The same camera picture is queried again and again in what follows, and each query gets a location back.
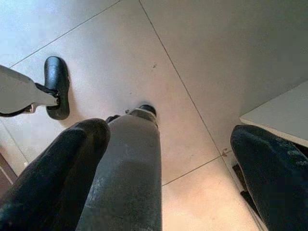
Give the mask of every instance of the black leather shoe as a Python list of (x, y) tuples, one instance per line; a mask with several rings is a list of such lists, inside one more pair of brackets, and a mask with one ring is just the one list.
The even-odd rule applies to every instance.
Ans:
[(49, 57), (44, 65), (45, 87), (58, 92), (59, 105), (46, 107), (48, 115), (56, 120), (66, 119), (69, 115), (68, 104), (68, 71), (64, 60), (59, 57)]

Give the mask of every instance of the gray pant leg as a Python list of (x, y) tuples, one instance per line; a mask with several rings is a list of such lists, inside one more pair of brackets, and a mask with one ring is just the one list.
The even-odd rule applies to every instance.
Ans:
[(161, 158), (155, 123), (125, 115), (109, 123), (111, 139), (78, 231), (161, 230)]

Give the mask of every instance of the tile floor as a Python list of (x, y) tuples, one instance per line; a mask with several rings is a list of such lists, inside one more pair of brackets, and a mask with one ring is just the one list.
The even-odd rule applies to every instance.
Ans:
[(7, 151), (31, 162), (75, 122), (149, 102), (161, 133), (164, 230), (263, 230), (239, 195), (229, 137), (239, 116), (307, 80), (302, 3), (3, 1), (0, 64), (43, 84), (43, 64), (57, 55), (71, 81), (67, 120), (44, 108), (1, 118)]

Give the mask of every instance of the leg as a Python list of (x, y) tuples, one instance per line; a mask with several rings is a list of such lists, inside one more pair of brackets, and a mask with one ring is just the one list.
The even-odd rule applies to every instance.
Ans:
[(77, 230), (161, 230), (161, 160), (153, 113), (134, 110), (109, 123)]
[(308, 159), (292, 143), (250, 125), (235, 127), (231, 145), (268, 229), (308, 230)]
[(0, 201), (0, 230), (74, 231), (109, 142), (101, 119), (62, 132)]

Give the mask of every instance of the floor tile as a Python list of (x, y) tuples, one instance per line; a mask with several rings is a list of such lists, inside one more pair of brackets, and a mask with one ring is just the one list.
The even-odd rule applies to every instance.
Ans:
[(0, 154), (10, 165), (16, 175), (24, 170), (28, 161), (23, 153), (16, 146), (14, 139), (11, 137), (3, 123), (0, 121)]
[(257, 231), (221, 158), (163, 186), (166, 231)]
[(15, 64), (116, 2), (1, 1), (0, 64)]
[(308, 79), (304, 0), (141, 3), (221, 152), (239, 116)]
[(70, 117), (52, 120), (42, 107), (33, 115), (1, 119), (28, 161), (75, 122), (121, 115), (144, 102), (158, 111), (163, 183), (218, 156), (137, 0), (119, 2), (14, 69), (43, 84), (44, 62), (51, 55), (62, 57), (69, 68)]

